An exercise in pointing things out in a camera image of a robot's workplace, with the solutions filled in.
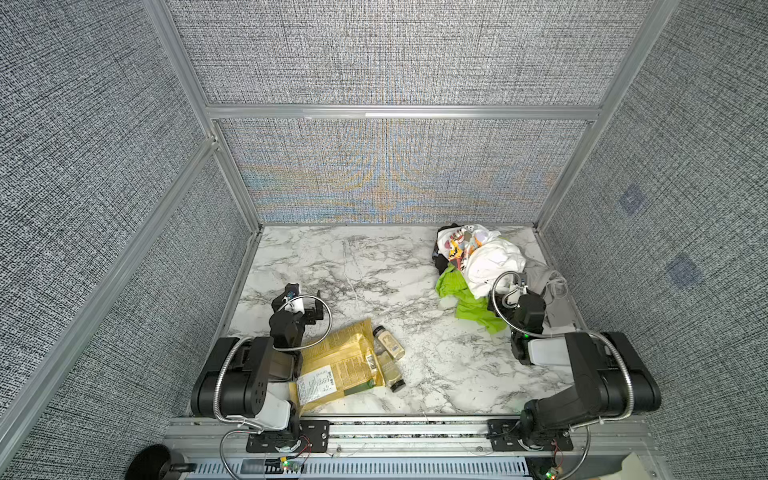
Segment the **grey cloth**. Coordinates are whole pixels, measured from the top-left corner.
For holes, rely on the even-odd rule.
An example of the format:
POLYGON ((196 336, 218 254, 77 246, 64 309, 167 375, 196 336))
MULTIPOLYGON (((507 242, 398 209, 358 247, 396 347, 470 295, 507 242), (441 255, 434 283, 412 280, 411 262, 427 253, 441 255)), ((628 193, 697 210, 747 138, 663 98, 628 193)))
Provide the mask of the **grey cloth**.
POLYGON ((580 328, 567 281, 559 271, 530 259, 523 273, 528 290, 541 296, 545 302, 546 321, 550 329, 554 332, 565 332, 568 328, 580 328))

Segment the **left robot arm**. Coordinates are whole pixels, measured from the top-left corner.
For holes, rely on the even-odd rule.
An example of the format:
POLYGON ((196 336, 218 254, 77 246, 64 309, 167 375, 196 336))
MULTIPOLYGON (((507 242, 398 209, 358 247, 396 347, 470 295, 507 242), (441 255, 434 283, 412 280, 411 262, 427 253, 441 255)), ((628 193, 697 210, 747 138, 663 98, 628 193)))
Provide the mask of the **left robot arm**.
POLYGON ((214 344, 191 391, 190 409, 195 417, 243 426, 256 434, 298 435, 297 403, 269 390, 273 384, 296 381, 303 368, 302 352, 309 344, 309 326, 332 314, 320 293, 304 294, 298 283, 289 283, 271 302, 266 336, 221 337, 214 344))

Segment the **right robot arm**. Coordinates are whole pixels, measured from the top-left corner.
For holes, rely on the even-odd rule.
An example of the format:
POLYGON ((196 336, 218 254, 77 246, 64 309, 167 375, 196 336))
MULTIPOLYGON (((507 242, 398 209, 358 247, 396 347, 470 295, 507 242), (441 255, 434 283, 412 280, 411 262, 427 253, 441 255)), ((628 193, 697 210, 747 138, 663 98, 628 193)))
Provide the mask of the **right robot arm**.
POLYGON ((577 331, 562 338, 573 385, 525 404, 514 429, 523 445, 543 447, 569 430, 661 407, 658 383, 625 334, 577 331))

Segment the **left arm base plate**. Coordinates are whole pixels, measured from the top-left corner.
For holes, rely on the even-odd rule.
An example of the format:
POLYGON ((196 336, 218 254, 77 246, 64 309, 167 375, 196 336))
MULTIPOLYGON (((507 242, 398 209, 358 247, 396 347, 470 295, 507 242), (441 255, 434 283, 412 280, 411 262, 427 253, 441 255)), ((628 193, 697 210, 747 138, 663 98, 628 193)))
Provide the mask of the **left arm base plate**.
POLYGON ((307 449, 313 453, 325 453, 329 438, 329 421, 301 419, 290 422, 284 430, 249 435, 246 452, 291 455, 307 449))

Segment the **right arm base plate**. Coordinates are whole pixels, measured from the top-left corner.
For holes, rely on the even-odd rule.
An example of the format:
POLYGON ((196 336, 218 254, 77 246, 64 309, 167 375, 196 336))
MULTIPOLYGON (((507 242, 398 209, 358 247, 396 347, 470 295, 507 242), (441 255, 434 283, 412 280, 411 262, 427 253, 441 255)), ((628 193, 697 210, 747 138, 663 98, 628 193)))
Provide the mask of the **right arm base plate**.
POLYGON ((486 438, 494 452, 565 452, 574 449, 567 430, 531 430, 528 432, 519 418, 491 419, 486 438))

